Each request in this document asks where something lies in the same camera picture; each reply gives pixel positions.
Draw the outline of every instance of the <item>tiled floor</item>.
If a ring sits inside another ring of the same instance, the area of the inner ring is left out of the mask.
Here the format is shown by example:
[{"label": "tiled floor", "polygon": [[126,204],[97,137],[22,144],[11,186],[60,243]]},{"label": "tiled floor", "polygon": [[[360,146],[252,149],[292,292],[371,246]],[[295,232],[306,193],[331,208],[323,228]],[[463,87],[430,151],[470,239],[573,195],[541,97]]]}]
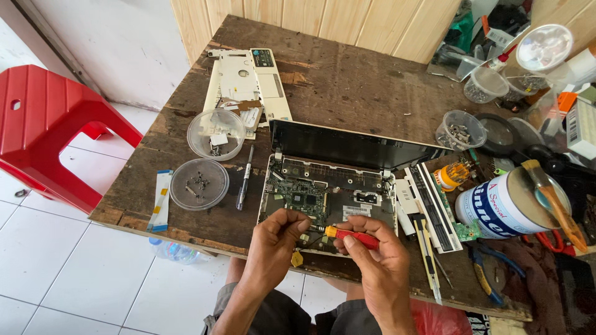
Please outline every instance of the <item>tiled floor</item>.
[{"label": "tiled floor", "polygon": [[[157,113],[114,105],[139,131]],[[132,154],[118,136],[80,134],[60,161],[104,194]],[[0,170],[0,333],[3,335],[197,334],[213,311],[229,257],[183,266],[155,258],[147,239],[92,224],[87,215],[31,192]],[[278,290],[312,316],[346,295],[290,271]]]}]

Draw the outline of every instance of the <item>water bottle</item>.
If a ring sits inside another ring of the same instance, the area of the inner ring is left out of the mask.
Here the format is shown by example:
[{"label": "water bottle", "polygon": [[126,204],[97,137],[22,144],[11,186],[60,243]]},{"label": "water bottle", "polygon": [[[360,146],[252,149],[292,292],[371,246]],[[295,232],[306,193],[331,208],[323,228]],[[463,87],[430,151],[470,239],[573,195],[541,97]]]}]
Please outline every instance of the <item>water bottle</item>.
[{"label": "water bottle", "polygon": [[209,260],[208,256],[178,243],[163,241],[154,237],[149,238],[149,243],[151,243],[153,252],[158,258],[169,259],[184,265]]}]

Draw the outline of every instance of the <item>wooden table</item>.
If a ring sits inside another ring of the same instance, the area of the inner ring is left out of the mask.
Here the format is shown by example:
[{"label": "wooden table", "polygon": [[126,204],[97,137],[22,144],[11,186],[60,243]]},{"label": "wooden table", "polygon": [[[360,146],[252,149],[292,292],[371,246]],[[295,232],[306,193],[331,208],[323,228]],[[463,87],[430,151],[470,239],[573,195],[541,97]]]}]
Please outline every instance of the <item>wooden table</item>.
[{"label": "wooden table", "polygon": [[[512,116],[492,103],[469,102],[463,96],[462,84],[428,75],[426,65],[243,18],[229,15],[208,45],[208,49],[260,47],[270,48],[275,54],[295,121],[434,144],[434,132],[449,110]],[[92,212],[92,220],[139,235],[246,257],[271,154],[268,128],[259,128],[256,140],[245,141],[240,154],[223,162],[230,186],[218,205],[190,212],[171,203],[168,230],[145,232],[154,206],[156,171],[176,169],[197,158],[186,134],[190,121],[203,110],[212,66],[213,59],[202,53]],[[256,147],[253,175],[244,210],[238,211],[235,202],[244,175],[241,168],[246,164],[250,144]],[[446,156],[431,167],[456,160],[455,155]],[[404,244],[411,255],[411,296],[434,301],[418,243],[404,240]],[[455,287],[451,289],[439,275],[444,304],[496,317],[531,319],[525,304],[509,303],[504,308],[491,304],[476,280],[466,251],[440,255],[439,259]],[[304,254],[304,264],[292,270],[361,280],[360,270],[347,258]]]}]

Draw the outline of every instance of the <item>red stool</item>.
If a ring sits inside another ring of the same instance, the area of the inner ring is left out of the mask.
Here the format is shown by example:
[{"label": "red stool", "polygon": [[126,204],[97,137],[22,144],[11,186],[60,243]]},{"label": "red stool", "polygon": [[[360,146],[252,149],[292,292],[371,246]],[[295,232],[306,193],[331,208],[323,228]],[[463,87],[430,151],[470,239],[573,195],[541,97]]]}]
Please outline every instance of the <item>red stool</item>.
[{"label": "red stool", "polygon": [[58,156],[83,132],[92,139],[108,128],[133,147],[136,130],[87,86],[35,65],[0,73],[0,169],[46,198],[89,214],[101,194],[72,174]]}]

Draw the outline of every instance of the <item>paint brush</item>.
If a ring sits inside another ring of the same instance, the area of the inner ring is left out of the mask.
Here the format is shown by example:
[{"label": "paint brush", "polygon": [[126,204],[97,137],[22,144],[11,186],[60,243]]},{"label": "paint brush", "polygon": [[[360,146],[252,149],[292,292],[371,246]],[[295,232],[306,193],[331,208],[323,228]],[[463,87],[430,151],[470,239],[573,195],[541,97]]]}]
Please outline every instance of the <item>paint brush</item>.
[{"label": "paint brush", "polygon": [[540,163],[535,159],[531,159],[523,162],[521,165],[526,169],[538,190],[547,198],[555,218],[559,221],[561,228],[569,240],[581,252],[588,251],[588,246],[582,232],[569,213],[563,208],[557,193],[555,193],[555,188],[548,180],[547,174],[540,167]]}]

